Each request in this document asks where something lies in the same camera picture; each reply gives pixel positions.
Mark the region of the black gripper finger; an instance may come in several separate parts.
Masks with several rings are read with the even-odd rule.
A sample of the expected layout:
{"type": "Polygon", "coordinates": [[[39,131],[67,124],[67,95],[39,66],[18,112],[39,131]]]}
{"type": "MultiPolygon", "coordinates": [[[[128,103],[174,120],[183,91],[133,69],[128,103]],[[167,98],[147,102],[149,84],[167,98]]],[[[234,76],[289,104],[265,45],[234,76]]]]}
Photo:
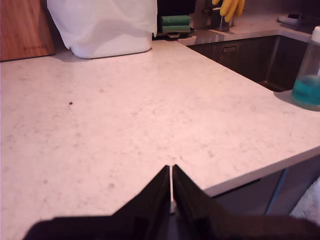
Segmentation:
{"type": "Polygon", "coordinates": [[[228,212],[203,192],[175,164],[172,168],[173,198],[194,240],[234,240],[228,212]]]}
{"type": "Polygon", "coordinates": [[[164,240],[171,207],[170,167],[164,166],[143,190],[113,214],[122,240],[164,240]]]}

